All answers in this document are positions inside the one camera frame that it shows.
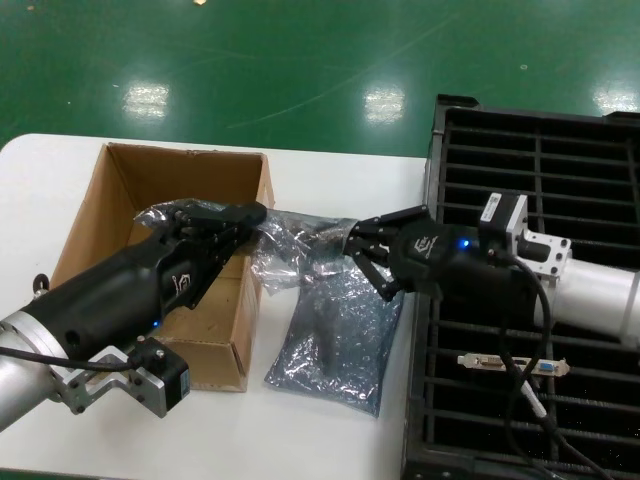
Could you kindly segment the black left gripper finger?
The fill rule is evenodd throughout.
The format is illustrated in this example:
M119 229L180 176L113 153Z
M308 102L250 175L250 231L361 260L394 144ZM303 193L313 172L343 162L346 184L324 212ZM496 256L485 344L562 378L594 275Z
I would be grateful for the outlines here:
M206 276L218 276L235 254L249 255L253 252L260 237L256 228L242 226L209 233L199 240L202 250L200 265Z
M227 231L233 234L251 233L265 219L266 207L259 202L228 205L216 210L191 201L185 206L176 207L169 215L172 225L192 236L221 235Z

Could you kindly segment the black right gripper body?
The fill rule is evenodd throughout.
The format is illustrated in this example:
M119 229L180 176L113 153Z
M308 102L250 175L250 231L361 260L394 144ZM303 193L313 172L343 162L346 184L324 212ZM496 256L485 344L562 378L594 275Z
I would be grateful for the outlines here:
M532 276L500 250L480 241L474 227L415 221L399 231L389 269L406 292L472 306L532 306Z

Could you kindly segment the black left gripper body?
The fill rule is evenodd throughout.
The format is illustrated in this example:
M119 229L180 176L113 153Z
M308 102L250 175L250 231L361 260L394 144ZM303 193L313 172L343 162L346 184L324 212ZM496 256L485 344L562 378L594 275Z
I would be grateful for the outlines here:
M228 259L228 240L156 233L28 304L72 360L124 348L180 307L195 308Z

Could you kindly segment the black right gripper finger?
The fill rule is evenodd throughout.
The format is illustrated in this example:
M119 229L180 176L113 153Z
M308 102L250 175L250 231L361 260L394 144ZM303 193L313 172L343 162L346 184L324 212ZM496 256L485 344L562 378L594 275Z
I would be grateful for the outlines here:
M365 240L381 244L390 244L401 228L415 221L431 220L426 205L418 205L408 209L359 220L348 239L350 241Z
M348 238L343 254L353 259L365 278L386 302L393 300L401 290L392 276L386 277L381 273L382 269L390 270L389 252L379 244L360 238Z

